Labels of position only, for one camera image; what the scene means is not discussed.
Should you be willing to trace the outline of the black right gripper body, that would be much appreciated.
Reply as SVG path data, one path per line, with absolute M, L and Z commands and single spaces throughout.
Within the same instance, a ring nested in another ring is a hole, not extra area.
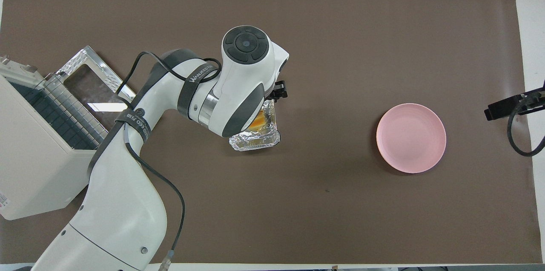
M 526 105 L 524 106 L 524 114 L 528 115 L 532 112 L 544 110 L 545 105 L 545 87 L 530 90 L 524 93 Z

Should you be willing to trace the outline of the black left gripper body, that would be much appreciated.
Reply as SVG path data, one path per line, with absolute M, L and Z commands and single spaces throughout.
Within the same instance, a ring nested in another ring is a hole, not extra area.
M 284 80 L 277 81 L 274 84 L 274 88 L 272 90 L 272 100 L 273 101 L 278 101 L 278 100 L 280 100 L 282 98 L 288 98 L 287 87 L 286 87 L 286 83 L 285 83 Z

